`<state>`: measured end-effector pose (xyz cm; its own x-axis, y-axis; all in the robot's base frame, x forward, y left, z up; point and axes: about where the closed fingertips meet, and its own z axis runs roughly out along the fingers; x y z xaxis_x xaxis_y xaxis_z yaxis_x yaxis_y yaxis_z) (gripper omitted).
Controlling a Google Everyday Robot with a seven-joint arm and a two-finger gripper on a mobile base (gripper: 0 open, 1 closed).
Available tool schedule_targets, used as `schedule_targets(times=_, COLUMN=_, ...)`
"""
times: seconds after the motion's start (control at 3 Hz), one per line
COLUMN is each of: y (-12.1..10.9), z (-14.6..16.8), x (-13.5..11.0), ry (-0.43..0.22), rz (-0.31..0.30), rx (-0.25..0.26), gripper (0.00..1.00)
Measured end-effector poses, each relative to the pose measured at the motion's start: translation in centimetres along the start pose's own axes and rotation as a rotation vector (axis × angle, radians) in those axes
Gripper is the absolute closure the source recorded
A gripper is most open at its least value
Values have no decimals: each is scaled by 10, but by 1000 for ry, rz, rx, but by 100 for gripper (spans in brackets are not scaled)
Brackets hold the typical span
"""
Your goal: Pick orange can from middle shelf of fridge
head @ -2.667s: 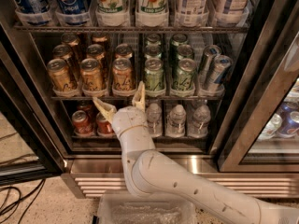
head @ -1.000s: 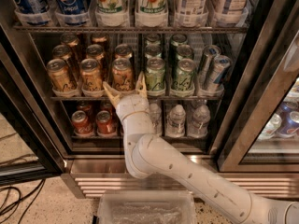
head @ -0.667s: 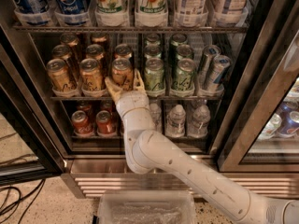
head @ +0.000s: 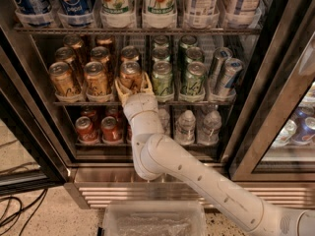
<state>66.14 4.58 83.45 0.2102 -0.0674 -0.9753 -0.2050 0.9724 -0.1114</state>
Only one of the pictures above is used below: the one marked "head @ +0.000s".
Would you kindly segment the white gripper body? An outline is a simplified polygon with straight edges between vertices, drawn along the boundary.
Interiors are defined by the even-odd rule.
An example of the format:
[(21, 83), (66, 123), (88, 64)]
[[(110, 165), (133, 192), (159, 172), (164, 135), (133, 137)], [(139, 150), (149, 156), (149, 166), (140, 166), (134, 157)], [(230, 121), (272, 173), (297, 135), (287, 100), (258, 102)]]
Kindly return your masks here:
[(129, 122), (136, 119), (154, 122), (158, 119), (158, 102), (153, 94), (133, 94), (123, 105), (123, 111)]

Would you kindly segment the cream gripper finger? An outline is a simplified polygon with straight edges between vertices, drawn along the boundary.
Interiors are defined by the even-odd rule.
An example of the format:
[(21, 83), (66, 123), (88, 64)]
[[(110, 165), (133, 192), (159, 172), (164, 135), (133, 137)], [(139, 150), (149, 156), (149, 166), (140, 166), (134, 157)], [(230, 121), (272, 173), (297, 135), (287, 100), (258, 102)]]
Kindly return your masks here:
[(132, 92), (123, 86), (119, 80), (115, 81), (115, 87), (121, 104), (125, 105), (127, 99), (132, 95)]
[(142, 73), (141, 93), (153, 94), (153, 86), (146, 72)]

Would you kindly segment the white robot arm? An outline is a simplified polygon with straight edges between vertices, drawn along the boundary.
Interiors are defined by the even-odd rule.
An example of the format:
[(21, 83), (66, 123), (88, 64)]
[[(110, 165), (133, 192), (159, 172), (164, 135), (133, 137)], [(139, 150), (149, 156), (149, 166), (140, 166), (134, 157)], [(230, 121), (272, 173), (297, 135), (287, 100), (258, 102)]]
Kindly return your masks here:
[(137, 174), (155, 180), (166, 173), (189, 185), (250, 236), (315, 236), (315, 211), (274, 206), (201, 163), (163, 132), (152, 85), (138, 93), (115, 80), (132, 130)]

